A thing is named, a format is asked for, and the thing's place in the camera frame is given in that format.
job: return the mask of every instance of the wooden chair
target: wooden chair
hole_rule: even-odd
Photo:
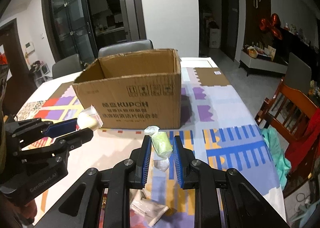
[[[281,94],[284,96],[284,100],[279,106],[276,114],[272,115],[271,108]],[[291,102],[289,114],[284,119],[283,123],[281,123],[277,117],[280,114],[280,111],[284,108],[285,104],[287,104],[289,101]],[[284,84],[284,79],[282,79],[273,98],[266,98],[264,100],[260,111],[255,117],[255,121],[259,126],[261,122],[265,120],[265,128],[268,128],[269,125],[273,126],[278,133],[288,141],[288,143],[292,143],[304,135],[309,120],[316,110],[317,106],[304,93],[299,90],[289,88]],[[290,123],[293,118],[297,118],[296,122],[293,122],[293,126],[289,126],[288,123]],[[291,170],[289,173],[287,177],[288,182],[283,191],[284,198],[299,189],[308,180],[311,179],[311,181],[317,181],[317,176],[313,177],[312,172],[316,160],[315,157],[317,154],[318,144],[319,136],[299,166],[295,170]]]

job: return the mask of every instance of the cardboard box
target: cardboard box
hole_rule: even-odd
[[[96,108],[103,128],[180,127],[181,68],[176,50],[98,58],[72,86],[84,108]]]
[[[220,30],[210,29],[209,48],[219,48],[219,47],[220,47]]]

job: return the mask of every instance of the red cloth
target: red cloth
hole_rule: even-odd
[[[307,130],[303,137],[296,142],[289,144],[285,151],[285,157],[291,162],[291,170],[294,171],[301,163],[308,151],[311,149],[313,143],[320,134],[320,109],[318,108],[311,117]],[[317,151],[317,157],[320,155],[320,148]]]

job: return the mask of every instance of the metal bolt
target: metal bolt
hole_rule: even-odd
[[[199,166],[201,164],[201,160],[193,160],[191,161],[192,165]]]
[[[230,175],[238,174],[238,171],[236,169],[234,169],[234,168],[229,169],[228,172],[229,172]]]
[[[62,157],[56,157],[56,162],[61,162],[63,159],[62,159]]]
[[[131,165],[133,163],[133,160],[132,159],[126,159],[126,160],[123,161],[123,163],[124,163],[124,165],[129,166],[129,165]]]
[[[94,174],[96,174],[96,172],[97,172],[97,169],[95,169],[95,168],[90,168],[87,170],[88,175],[94,175]]]

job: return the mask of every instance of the beige snack packet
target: beige snack packet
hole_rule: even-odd
[[[160,205],[147,199],[142,190],[131,189],[130,197],[134,194],[133,200],[130,200],[130,208],[144,217],[150,227],[154,226],[161,216],[169,209],[167,206]]]

